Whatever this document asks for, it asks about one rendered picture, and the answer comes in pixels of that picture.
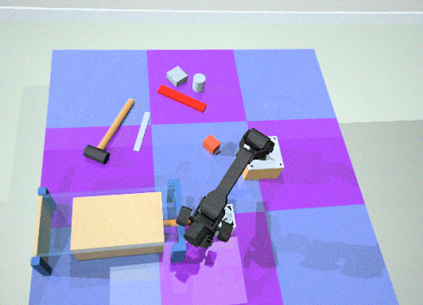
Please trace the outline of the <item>red flat bar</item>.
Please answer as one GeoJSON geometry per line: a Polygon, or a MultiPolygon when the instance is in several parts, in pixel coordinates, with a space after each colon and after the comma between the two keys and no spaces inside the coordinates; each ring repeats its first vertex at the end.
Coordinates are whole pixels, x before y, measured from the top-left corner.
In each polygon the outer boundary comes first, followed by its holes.
{"type": "Polygon", "coordinates": [[[178,91],[175,91],[169,87],[166,87],[164,85],[161,85],[160,88],[157,90],[157,93],[164,95],[168,98],[171,98],[177,102],[180,102],[186,106],[189,106],[195,110],[198,110],[200,112],[204,112],[207,104],[200,102],[194,98],[188,97],[187,95],[181,94],[178,91]]]}

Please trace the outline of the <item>mallet with grey head and wooden handle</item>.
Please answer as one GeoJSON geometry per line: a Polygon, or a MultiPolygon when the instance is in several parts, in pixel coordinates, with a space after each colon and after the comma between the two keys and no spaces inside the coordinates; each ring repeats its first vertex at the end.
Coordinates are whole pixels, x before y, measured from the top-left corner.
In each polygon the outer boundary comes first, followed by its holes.
{"type": "Polygon", "coordinates": [[[121,113],[119,114],[119,116],[116,118],[116,120],[114,121],[113,125],[110,127],[110,129],[108,130],[107,134],[105,135],[105,137],[102,139],[102,141],[100,142],[98,148],[93,147],[91,145],[87,145],[83,151],[83,156],[90,158],[92,160],[96,160],[102,164],[106,164],[107,161],[110,158],[110,153],[103,151],[108,143],[110,142],[111,138],[114,136],[115,132],[117,131],[117,129],[119,128],[119,126],[121,125],[122,121],[124,120],[124,118],[127,116],[128,112],[130,111],[131,107],[134,105],[135,101],[130,98],[128,100],[128,102],[126,103],[126,105],[124,106],[124,108],[122,109],[121,113]]]}

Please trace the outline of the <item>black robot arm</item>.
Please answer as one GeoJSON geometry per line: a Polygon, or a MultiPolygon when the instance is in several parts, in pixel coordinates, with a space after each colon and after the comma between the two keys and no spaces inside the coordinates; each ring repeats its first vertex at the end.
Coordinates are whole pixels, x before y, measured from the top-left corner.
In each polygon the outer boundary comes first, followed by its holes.
{"type": "Polygon", "coordinates": [[[210,229],[214,230],[222,221],[225,215],[224,208],[227,205],[227,197],[232,188],[246,166],[250,165],[252,160],[266,160],[266,154],[273,152],[274,145],[275,143],[269,137],[255,128],[245,132],[239,142],[236,158],[219,185],[214,191],[209,192],[207,196],[201,199],[193,213],[192,216],[195,220],[183,236],[187,242],[201,248],[212,246],[213,237],[210,235],[210,229]],[[250,150],[244,147],[245,144],[250,147],[250,150]],[[201,212],[198,211],[199,209],[201,212]]]}

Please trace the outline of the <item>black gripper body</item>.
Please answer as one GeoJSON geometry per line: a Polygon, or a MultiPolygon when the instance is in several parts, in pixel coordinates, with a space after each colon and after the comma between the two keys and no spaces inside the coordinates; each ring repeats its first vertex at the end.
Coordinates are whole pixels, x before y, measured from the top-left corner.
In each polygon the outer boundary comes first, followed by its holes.
{"type": "MultiPolygon", "coordinates": [[[[189,207],[182,206],[180,212],[177,216],[176,223],[181,226],[187,226],[188,220],[191,221],[190,225],[194,222],[195,218],[190,216],[192,213],[192,209],[189,207]]],[[[227,242],[231,236],[233,225],[229,222],[222,221],[221,227],[216,226],[214,230],[210,229],[211,233],[215,233],[217,230],[219,231],[217,239],[220,241],[227,242]]]]}

